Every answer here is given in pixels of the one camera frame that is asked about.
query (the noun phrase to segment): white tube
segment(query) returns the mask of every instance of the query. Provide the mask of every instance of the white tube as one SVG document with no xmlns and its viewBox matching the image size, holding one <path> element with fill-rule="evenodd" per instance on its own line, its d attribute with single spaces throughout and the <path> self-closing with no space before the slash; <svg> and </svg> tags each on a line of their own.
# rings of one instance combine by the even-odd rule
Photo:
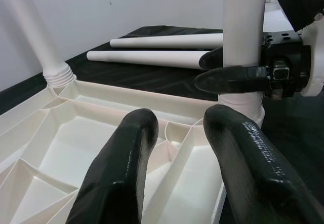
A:
<svg viewBox="0 0 324 224">
<path fill-rule="evenodd" d="M 93 61 L 134 63 L 200 69 L 199 60 L 206 51 L 90 51 Z"/>
<path fill-rule="evenodd" d="M 43 67 L 43 76 L 50 87 L 61 87 L 75 79 L 64 62 L 32 0 L 6 0 L 9 10 L 33 48 Z"/>
<path fill-rule="evenodd" d="M 166 35 L 110 40 L 113 48 L 215 49 L 223 46 L 223 34 Z"/>
<path fill-rule="evenodd" d="M 223 66 L 254 66 L 260 60 L 265 0 L 224 0 Z M 219 102 L 262 125 L 262 93 L 220 95 Z"/>
</svg>

